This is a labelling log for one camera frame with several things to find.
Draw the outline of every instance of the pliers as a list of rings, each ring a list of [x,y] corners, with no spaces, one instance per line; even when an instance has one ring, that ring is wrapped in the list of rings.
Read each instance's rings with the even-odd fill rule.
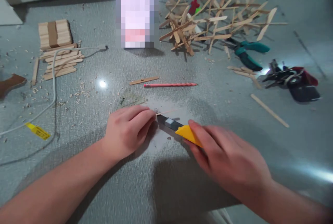
[[[253,60],[247,53],[247,50],[255,50],[256,52],[266,53],[270,50],[270,48],[259,42],[238,42],[233,38],[228,38],[225,40],[227,43],[231,43],[233,46],[231,47],[236,56],[239,57],[241,62],[249,69],[253,71],[261,71],[263,68]]]

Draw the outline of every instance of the pink object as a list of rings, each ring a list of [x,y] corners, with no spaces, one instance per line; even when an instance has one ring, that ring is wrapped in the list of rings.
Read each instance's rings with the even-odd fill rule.
[[[195,86],[197,83],[151,83],[144,84],[145,88],[154,88],[154,87],[183,87],[183,86]]]

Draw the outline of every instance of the hand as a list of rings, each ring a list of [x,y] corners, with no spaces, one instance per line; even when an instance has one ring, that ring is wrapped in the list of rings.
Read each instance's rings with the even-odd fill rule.
[[[103,152],[113,161],[129,156],[145,141],[155,118],[154,111],[140,105],[113,112],[109,116],[105,137],[101,139]]]
[[[229,130],[217,126],[202,127],[193,120],[189,126],[201,142],[186,140],[199,166],[221,187],[239,200],[246,194],[260,193],[273,181],[259,151]]]

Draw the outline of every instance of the yellow utility knife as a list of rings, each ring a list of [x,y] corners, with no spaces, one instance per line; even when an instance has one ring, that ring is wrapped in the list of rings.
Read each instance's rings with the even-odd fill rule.
[[[173,131],[175,131],[175,133],[177,135],[182,136],[183,138],[189,140],[190,142],[198,145],[199,147],[202,148],[202,144],[200,143],[200,141],[195,137],[195,135],[193,134],[190,126],[188,125],[182,125],[179,122],[171,119],[171,118],[167,118],[163,115],[158,115],[157,116],[157,121],[161,124],[163,124],[164,126],[172,129]]]

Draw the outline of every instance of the left hand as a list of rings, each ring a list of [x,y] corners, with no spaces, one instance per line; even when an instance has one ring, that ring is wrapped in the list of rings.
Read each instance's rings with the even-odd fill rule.
[[[101,139],[103,152],[113,161],[129,156],[145,141],[155,119],[154,111],[140,105],[113,112]]]

